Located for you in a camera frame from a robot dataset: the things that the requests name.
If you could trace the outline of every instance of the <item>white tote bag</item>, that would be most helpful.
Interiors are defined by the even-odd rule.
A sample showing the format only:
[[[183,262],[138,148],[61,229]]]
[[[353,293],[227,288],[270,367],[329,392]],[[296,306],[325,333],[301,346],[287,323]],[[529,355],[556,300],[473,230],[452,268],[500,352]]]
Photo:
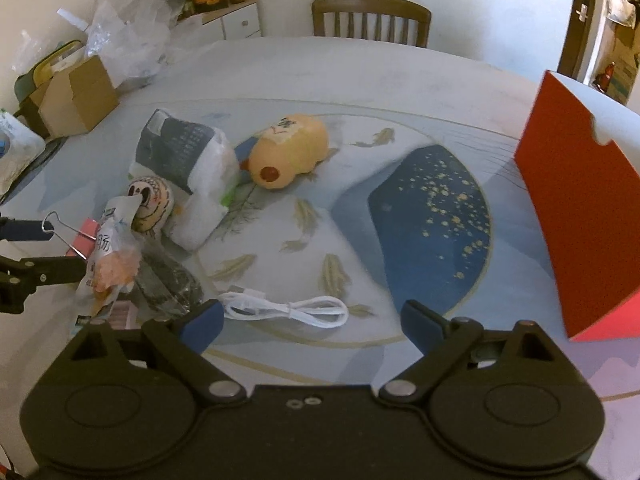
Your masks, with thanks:
[[[607,18],[625,27],[636,26],[636,6],[628,0],[607,0]]]

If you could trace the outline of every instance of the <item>toy nose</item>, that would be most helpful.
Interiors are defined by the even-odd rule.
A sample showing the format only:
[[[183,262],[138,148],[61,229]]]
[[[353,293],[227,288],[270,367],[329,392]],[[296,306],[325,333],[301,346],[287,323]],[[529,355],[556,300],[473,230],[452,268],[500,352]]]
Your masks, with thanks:
[[[260,170],[260,178],[265,182],[275,182],[280,178],[280,172],[273,166],[267,166]]]

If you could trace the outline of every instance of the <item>table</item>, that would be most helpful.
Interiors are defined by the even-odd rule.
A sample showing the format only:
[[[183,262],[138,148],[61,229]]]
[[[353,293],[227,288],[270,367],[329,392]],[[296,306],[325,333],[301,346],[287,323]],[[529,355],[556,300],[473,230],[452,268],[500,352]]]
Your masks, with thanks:
[[[20,195],[0,208],[0,213],[41,218],[55,208],[74,225],[99,214],[108,198],[122,192],[139,132],[157,107],[166,107],[190,120],[218,125],[233,142],[247,138],[269,123],[266,121],[292,112],[353,120],[366,128],[367,122],[371,128],[392,123],[397,135],[393,149],[400,150],[398,153],[411,146],[442,144],[472,167],[484,185],[483,172],[489,178],[499,167],[484,166],[474,153],[485,143],[493,143],[496,149],[505,150],[507,156],[500,164],[507,164],[509,150],[512,152],[516,146],[515,139],[524,127],[535,93],[536,85],[517,75],[475,61],[395,44],[333,38],[221,42],[201,57],[171,67],[153,85],[124,98],[92,133],[70,139]],[[416,131],[430,136],[430,142],[417,137],[404,144],[398,140],[409,139]],[[465,148],[463,144],[473,136],[478,141]],[[489,193],[492,207],[499,189],[503,188],[495,188],[494,198]],[[526,209],[526,193],[512,191],[519,193],[518,200]],[[534,229],[532,210],[526,214],[527,222],[533,218]],[[539,248],[521,249],[525,256],[531,256],[533,251],[533,260],[544,260],[544,250],[540,253]],[[0,250],[20,259],[25,255],[61,254],[64,247],[55,240],[46,244],[3,242]],[[544,265],[541,269],[540,280],[547,283],[548,269]],[[513,297],[515,306],[518,300],[522,298]],[[549,306],[545,322],[560,339],[559,314],[554,306],[557,298],[551,294],[545,301]],[[482,314],[474,310],[472,303],[462,304],[457,314]],[[518,308],[512,312],[502,305],[497,312],[503,319],[485,313],[486,319],[480,321],[504,323],[507,326],[491,327],[507,328],[523,314]],[[72,290],[60,285],[41,288],[29,298],[23,315],[2,317],[0,424],[4,428],[3,445],[23,472],[33,466],[33,459],[19,430],[20,402],[66,343],[72,313]],[[340,375],[345,380],[373,380],[380,384],[398,372],[397,364],[408,364],[419,357],[410,344],[394,339],[397,332],[381,334],[384,346],[349,347],[348,342],[342,341],[340,346],[338,341],[338,347],[331,348],[308,340],[287,341],[304,355],[322,354],[326,363],[336,360],[337,349],[351,352],[347,368],[329,370],[330,366],[326,366],[326,378],[322,379],[312,373],[290,371],[294,364],[289,369],[265,362],[255,366],[257,357],[251,352],[275,348],[274,338],[278,336],[255,331],[254,340],[240,340],[243,332],[234,327],[225,329],[220,346],[208,358],[249,384],[324,383]],[[579,348],[564,344],[562,348],[607,401],[607,429],[591,465],[607,480],[636,480],[640,475],[640,453],[634,452],[633,446],[640,442],[640,425],[633,421],[640,418],[640,343],[612,342],[607,346],[610,354],[605,352],[597,363],[593,355],[602,354],[602,347],[597,344]],[[372,368],[371,352],[378,356],[381,366]]]

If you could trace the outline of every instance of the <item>chair backrest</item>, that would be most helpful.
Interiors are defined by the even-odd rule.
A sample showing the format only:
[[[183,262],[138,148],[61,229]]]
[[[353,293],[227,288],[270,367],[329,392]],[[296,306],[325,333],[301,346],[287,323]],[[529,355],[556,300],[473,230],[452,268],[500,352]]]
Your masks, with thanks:
[[[316,0],[311,5],[314,19],[314,35],[326,36],[324,30],[324,15],[328,12],[335,14],[334,36],[339,38],[341,31],[340,13],[348,13],[347,37],[355,37],[354,13],[362,14],[362,28],[360,38],[369,39],[369,14],[376,15],[376,26],[373,39],[382,40],[382,16],[390,16],[386,40],[393,43],[396,38],[396,20],[402,18],[402,32],[400,43],[408,44],[409,20],[417,22],[415,46],[427,48],[429,27],[431,25],[431,11],[423,6],[407,0]]]

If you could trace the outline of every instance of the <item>open red box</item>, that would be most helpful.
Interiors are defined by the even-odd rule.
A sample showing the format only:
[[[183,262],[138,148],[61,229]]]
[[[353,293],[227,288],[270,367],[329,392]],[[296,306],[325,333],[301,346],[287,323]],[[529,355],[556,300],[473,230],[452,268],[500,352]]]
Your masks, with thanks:
[[[640,116],[547,72],[515,160],[569,338],[640,337]]]

